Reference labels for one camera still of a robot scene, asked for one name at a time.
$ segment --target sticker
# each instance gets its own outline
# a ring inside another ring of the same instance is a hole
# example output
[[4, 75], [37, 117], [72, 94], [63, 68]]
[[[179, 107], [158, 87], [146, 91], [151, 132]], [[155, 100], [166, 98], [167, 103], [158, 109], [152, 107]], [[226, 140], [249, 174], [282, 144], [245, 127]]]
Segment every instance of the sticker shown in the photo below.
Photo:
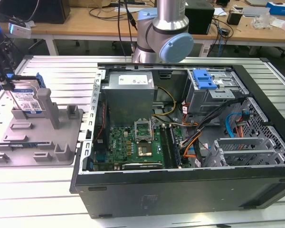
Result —
[[11, 147], [23, 147], [23, 145], [21, 145], [21, 144], [11, 144], [9, 146], [11, 146]]
[[215, 84], [223, 84], [223, 81], [221, 79], [213, 80], [213, 83]]
[[186, 9], [186, 0], [180, 0], [179, 15], [182, 15]]
[[119, 85], [147, 85], [147, 75], [120, 75], [118, 78]]
[[201, 163], [199, 162], [199, 160], [195, 159], [195, 164], [196, 164], [196, 166], [197, 166], [197, 167], [199, 167], [199, 168], [200, 168]]
[[188, 114], [188, 108], [186, 106], [182, 107], [182, 113]]
[[34, 92], [32, 89], [14, 89], [12, 93], [22, 111], [28, 111], [32, 114], [42, 111], [39, 102], [33, 97]]

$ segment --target black speaker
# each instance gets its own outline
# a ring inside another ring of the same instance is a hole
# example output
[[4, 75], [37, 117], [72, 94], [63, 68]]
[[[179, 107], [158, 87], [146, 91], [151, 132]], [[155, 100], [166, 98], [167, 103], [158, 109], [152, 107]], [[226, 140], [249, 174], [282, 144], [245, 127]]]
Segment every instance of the black speaker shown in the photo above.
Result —
[[242, 13], [230, 12], [227, 18], [227, 23], [230, 25], [238, 25], [242, 15]]
[[186, 0], [185, 15], [189, 19], [189, 33], [207, 35], [214, 8], [206, 0]]

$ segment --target black box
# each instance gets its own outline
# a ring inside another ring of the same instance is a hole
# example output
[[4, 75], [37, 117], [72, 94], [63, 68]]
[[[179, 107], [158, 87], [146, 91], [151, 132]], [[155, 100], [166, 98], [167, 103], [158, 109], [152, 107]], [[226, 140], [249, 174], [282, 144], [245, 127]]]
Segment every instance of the black box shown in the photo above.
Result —
[[238, 25], [242, 15], [242, 13], [230, 12], [227, 18], [227, 23], [230, 25]]
[[207, 35], [214, 8], [206, 0], [187, 0], [185, 15], [189, 19], [189, 33]]
[[[3, 0], [0, 4], [0, 13], [28, 20], [36, 5], [37, 0]], [[32, 20], [34, 22], [63, 24], [70, 11], [68, 0], [40, 0], [39, 7]]]

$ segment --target metal table surface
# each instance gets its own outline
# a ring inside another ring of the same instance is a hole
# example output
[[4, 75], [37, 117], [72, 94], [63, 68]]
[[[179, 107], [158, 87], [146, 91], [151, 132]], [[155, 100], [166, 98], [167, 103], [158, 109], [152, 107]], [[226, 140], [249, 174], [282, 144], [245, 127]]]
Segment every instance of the metal table surface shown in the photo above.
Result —
[[[24, 59], [16, 73], [39, 72], [58, 107], [78, 104], [87, 112], [97, 62], [131, 62], [124, 57], [34, 56]], [[184, 63], [241, 64], [285, 118], [285, 78], [258, 58], [187, 58]], [[0, 137], [12, 118], [11, 100], [0, 92]], [[84, 115], [78, 141], [85, 136]], [[0, 227], [232, 227], [285, 228], [285, 197], [263, 210], [209, 212], [131, 218], [90, 219], [79, 195], [69, 193], [73, 165], [47, 168], [0, 168]]]

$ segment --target green circuit board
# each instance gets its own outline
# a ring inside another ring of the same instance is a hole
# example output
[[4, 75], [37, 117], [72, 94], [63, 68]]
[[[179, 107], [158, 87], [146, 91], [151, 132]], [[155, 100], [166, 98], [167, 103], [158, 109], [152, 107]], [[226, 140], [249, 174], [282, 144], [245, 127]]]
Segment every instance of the green circuit board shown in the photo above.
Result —
[[134, 126], [111, 128], [109, 142], [108, 163], [147, 162], [162, 163], [164, 166], [159, 127], [154, 127], [152, 143], [136, 143]]

